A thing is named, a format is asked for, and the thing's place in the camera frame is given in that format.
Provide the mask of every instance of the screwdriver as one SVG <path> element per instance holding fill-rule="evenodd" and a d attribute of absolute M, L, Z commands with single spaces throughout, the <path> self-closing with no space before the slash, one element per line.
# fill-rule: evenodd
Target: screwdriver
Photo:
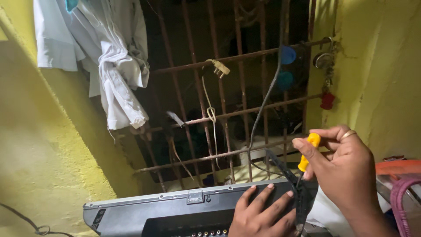
<path fill-rule="evenodd" d="M 310 133 L 307 141 L 311 143 L 315 148 L 319 147 L 320 144 L 320 135 L 317 133 Z M 300 177 L 298 178 L 297 186 L 299 185 L 301 179 L 303 178 L 304 172 L 306 171 L 309 161 L 304 155 L 301 156 L 301 162 L 298 164 L 298 169 L 300 170 Z"/>

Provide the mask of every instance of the gold ring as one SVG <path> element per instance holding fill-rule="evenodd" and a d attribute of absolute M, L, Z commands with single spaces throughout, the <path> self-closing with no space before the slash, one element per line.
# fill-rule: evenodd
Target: gold ring
<path fill-rule="evenodd" d="M 352 134 L 357 134 L 357 132 L 356 131 L 354 131 L 354 130 L 349 130 L 349 131 L 347 131 L 340 139 L 339 139 L 339 141 L 341 142 L 344 138 L 346 138 L 346 137 L 349 137 L 349 136 L 351 136 Z"/>

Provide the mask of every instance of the fingernail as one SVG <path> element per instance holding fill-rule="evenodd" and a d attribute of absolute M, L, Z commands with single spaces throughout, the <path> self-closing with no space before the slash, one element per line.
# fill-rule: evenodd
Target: fingernail
<path fill-rule="evenodd" d="M 304 143 L 298 138 L 293 139 L 292 143 L 296 149 L 300 149 L 304 145 Z"/>

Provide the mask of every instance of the yellow screwdriver handle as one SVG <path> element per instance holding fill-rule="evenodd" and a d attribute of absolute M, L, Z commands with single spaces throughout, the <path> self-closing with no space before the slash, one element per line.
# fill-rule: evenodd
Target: yellow screwdriver handle
<path fill-rule="evenodd" d="M 307 141 L 311 143 L 315 148 L 318 148 L 320 143 L 320 135 L 318 135 L 317 133 L 310 133 L 309 137 L 307 138 Z M 302 155 L 301 162 L 298 165 L 298 169 L 302 172 L 305 172 L 308 164 L 309 161 L 306 159 L 306 157 L 304 157 L 304 155 Z"/>

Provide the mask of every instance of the metal frame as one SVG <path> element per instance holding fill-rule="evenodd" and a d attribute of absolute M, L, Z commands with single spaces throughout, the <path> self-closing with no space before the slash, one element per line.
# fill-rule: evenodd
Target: metal frame
<path fill-rule="evenodd" d="M 168 62 L 169 62 L 170 67 L 152 71 L 150 75 L 159 75 L 159 74 L 164 74 L 164 73 L 170 73 L 171 76 L 172 76 L 173 83 L 174 83 L 174 86 L 175 86 L 175 89 L 176 89 L 177 100 L 178 100 L 178 103 L 179 103 L 179 106 L 180 106 L 181 115 L 182 115 L 182 118 L 183 118 L 183 120 L 186 124 L 184 126 L 184 129 L 186 130 L 186 135 L 187 135 L 187 139 L 188 139 L 189 147 L 190 147 L 190 151 L 191 151 L 191 156 L 192 156 L 191 160 L 184 161 L 183 164 L 193 164 L 194 165 L 195 171 L 196 171 L 196 176 L 197 176 L 197 179 L 199 180 L 199 183 L 200 183 L 201 180 L 200 180 L 200 177 L 199 177 L 199 171 L 198 171 L 197 163 L 202 162 L 202 161 L 211 160 L 212 172 L 213 172 L 213 175 L 214 175 L 214 182 L 215 182 L 215 185 L 217 185 L 215 159 L 221 158 L 221 157 L 228 157 L 229 167 L 230 167 L 230 170 L 231 170 L 232 183 L 234 184 L 235 183 L 235 177 L 234 177 L 232 156 L 235 155 L 235 154 L 246 152 L 247 149 L 236 150 L 236 151 L 231 150 L 231 145 L 230 145 L 230 142 L 229 142 L 227 119 L 229 117 L 232 117 L 232 116 L 244 115 L 246 143 L 247 143 L 247 147 L 248 147 L 249 144 L 250 144 L 250 141 L 249 141 L 250 135 L 249 135 L 249 130 L 248 130 L 248 118 L 247 118 L 246 115 L 248 113 L 256 112 L 260 109 L 260 107 L 247 109 L 247 100 L 246 100 L 246 93 L 245 93 L 245 75 L 244 75 L 244 67 L 243 67 L 242 61 L 244 59 L 247 59 L 247 58 L 261 57 L 262 94 L 263 94 L 263 97 L 264 97 L 266 92 L 267 92 L 267 88 L 266 88 L 267 87 L 267 83 L 266 83 L 266 78 L 267 78 L 266 55 L 267 54 L 273 54 L 273 53 L 278 51 L 277 48 L 266 49 L 266 44 L 265 44 L 265 42 L 266 42 L 266 29 L 265 29 L 266 22 L 265 22 L 264 1 L 261 1 L 258 5 L 258 12 L 260 14 L 259 21 L 260 21 L 260 26 L 261 26 L 261 31 L 260 31 L 261 51 L 248 53 L 248 54 L 242 53 L 242 42 L 241 42 L 241 32 L 240 32 L 241 18 L 239 16 L 239 11 L 238 11 L 239 0 L 233 0 L 238 55 L 220 59 L 219 58 L 219 52 L 218 52 L 218 44 L 217 44 L 217 40 L 216 40 L 217 39 L 217 37 L 216 37 L 216 22 L 215 22 L 215 18 L 214 18 L 214 14 L 213 14 L 213 1 L 207 0 L 209 23 L 210 23 L 209 25 L 210 25 L 210 32 L 211 32 L 211 37 L 212 37 L 213 51 L 214 51 L 214 54 L 215 54 L 215 59 L 219 60 L 222 63 L 231 62 L 231 61 L 238 61 L 238 67 L 239 67 L 239 73 L 240 73 L 240 87 L 241 87 L 241 91 L 242 91 L 242 105 L 243 105 L 243 110 L 236 111 L 236 112 L 233 112 L 233 113 L 226 113 L 224 88 L 223 88 L 223 84 L 222 84 L 222 79 L 219 79 L 219 81 L 218 81 L 218 83 L 219 83 L 219 95 L 220 95 L 220 98 L 221 98 L 222 114 L 217 115 L 216 118 L 223 124 L 224 135 L 225 135 L 225 140 L 226 140 L 228 152 L 223 153 L 223 154 L 218 154 L 218 155 L 213 155 L 212 145 L 211 145 L 211 140 L 210 140 L 210 135 L 209 135 L 209 129 L 208 129 L 208 124 L 207 124 L 207 122 L 210 121 L 211 119 L 209 117 L 207 117 L 207 114 L 205 113 L 206 108 L 205 108 L 205 105 L 204 105 L 204 102 L 203 102 L 203 86 L 202 86 L 202 83 L 199 79 L 199 73 L 197 71 L 198 68 L 201 68 L 201 67 L 206 66 L 206 65 L 211 65 L 212 63 L 211 62 L 197 62 L 196 61 L 195 48 L 194 48 L 193 37 L 192 37 L 191 28 L 190 28 L 189 12 L 188 12 L 188 9 L 187 9 L 187 1 L 182 0 L 181 6 L 182 6 L 182 11 L 183 11 L 184 23 L 186 25 L 187 39 L 188 39 L 188 43 L 189 43 L 189 50 L 190 50 L 190 54 L 191 54 L 191 58 L 192 58 L 192 63 L 188 64 L 188 65 L 177 66 L 177 67 L 174 65 L 174 62 L 173 62 L 173 56 L 172 56 L 172 51 L 171 51 L 171 47 L 170 47 L 170 41 L 169 41 L 167 30 L 166 30 L 166 27 L 165 27 L 165 22 L 164 22 L 162 10 L 161 10 L 161 7 L 160 7 L 161 1 L 155 0 L 155 3 L 156 3 L 156 10 L 157 10 L 159 22 L 160 22 L 161 33 L 163 35 L 163 40 L 164 40 L 165 49 L 166 49 L 166 52 L 167 52 Z M 286 27 L 285 27 L 284 44 L 287 45 L 288 44 L 288 25 L 289 25 L 289 17 L 288 17 L 289 16 L 289 7 L 285 8 L 285 12 L 283 12 L 283 14 L 285 14 L 285 19 L 286 19 L 286 21 L 285 21 Z M 306 42 L 306 43 L 302 43 L 302 44 L 291 45 L 290 47 L 292 47 L 292 48 L 311 47 L 311 46 L 315 46 L 315 45 L 322 45 L 322 44 L 329 43 L 329 42 L 330 42 L 329 39 L 322 39 L 322 40 L 315 41 L 315 42 Z M 193 72 L 194 72 L 196 90 L 197 90 L 197 93 L 198 93 L 198 96 L 199 96 L 200 108 L 201 108 L 201 111 L 202 111 L 202 118 L 200 118 L 200 119 L 187 121 L 186 111 L 184 109 L 183 100 L 182 100 L 182 97 L 181 97 L 180 88 L 179 88 L 178 79 L 177 79 L 177 72 L 182 71 L 182 70 L 193 70 Z M 266 105 L 264 107 L 265 108 L 265 110 L 264 110 L 265 145 L 254 147 L 251 150 L 252 151 L 253 150 L 259 150 L 259 149 L 262 149 L 262 148 L 269 148 L 269 147 L 274 147 L 274 146 L 283 144 L 284 145 L 283 156 L 284 156 L 284 159 L 286 159 L 286 156 L 287 156 L 286 147 L 287 147 L 288 143 L 291 142 L 291 140 L 287 140 L 287 133 L 286 133 L 286 128 L 285 128 L 284 129 L 284 140 L 283 141 L 276 142 L 276 143 L 269 143 L 267 109 L 282 106 L 284 108 L 284 111 L 286 112 L 286 111 L 288 111 L 287 105 L 289 105 L 289 104 L 303 102 L 306 105 L 306 102 L 308 100 L 311 100 L 311 99 L 314 99 L 314 98 L 320 98 L 321 96 L 322 96 L 322 94 L 317 94 L 317 95 L 306 96 L 306 97 L 302 97 L 302 98 L 298 98 L 298 99 L 288 100 L 288 92 L 284 92 L 284 101 L 283 102 L 276 102 L 276 103 L 273 103 L 273 104 L 270 104 L 270 105 Z M 157 96 L 155 96 L 155 102 L 156 102 L 156 104 L 158 105 L 158 108 L 159 108 L 159 100 L 158 100 Z M 303 128 L 304 128 L 304 124 L 305 124 L 304 120 L 305 120 L 305 111 L 303 113 Z M 205 128 L 206 139 L 207 139 L 207 142 L 208 142 L 208 150 L 209 150 L 209 156 L 202 157 L 202 158 L 196 158 L 195 157 L 192 139 L 191 139 L 190 131 L 189 131 L 189 125 L 198 124 L 198 123 L 202 123 L 204 128 Z M 177 124 L 173 124 L 172 127 L 176 128 L 176 127 L 179 127 L 179 126 Z M 157 132 L 157 131 L 161 131 L 161 130 L 162 130 L 162 127 L 156 127 L 156 128 L 148 129 L 148 130 L 146 130 L 146 132 Z M 136 170 L 135 173 L 147 172 L 147 171 L 157 172 L 158 178 L 160 180 L 161 187 L 162 187 L 163 191 L 166 192 L 166 188 L 164 186 L 164 182 L 163 182 L 163 178 L 162 178 L 162 175 L 160 173 L 160 170 L 164 169 L 164 168 L 172 167 L 176 176 L 177 176 L 177 178 L 178 178 L 178 180 L 179 180 L 179 182 L 180 182 L 180 185 L 181 185 L 182 189 L 184 189 L 184 184 L 183 184 L 183 181 L 180 177 L 180 173 L 179 173 L 179 170 L 178 170 L 180 165 L 182 165 L 181 162 L 171 161 L 170 164 L 157 165 L 155 157 L 152 153 L 152 149 L 150 148 L 149 141 L 147 141 L 147 139 L 143 139 L 143 140 L 146 142 L 148 152 L 149 152 L 149 154 L 152 158 L 152 162 L 153 162 L 154 166 Z M 269 170 L 269 159 L 268 159 L 267 156 L 266 156 L 266 168 Z M 253 177 L 252 177 L 252 172 L 251 172 L 251 161 L 250 160 L 248 161 L 248 170 L 249 170 L 249 179 L 250 179 L 250 181 L 252 181 Z"/>

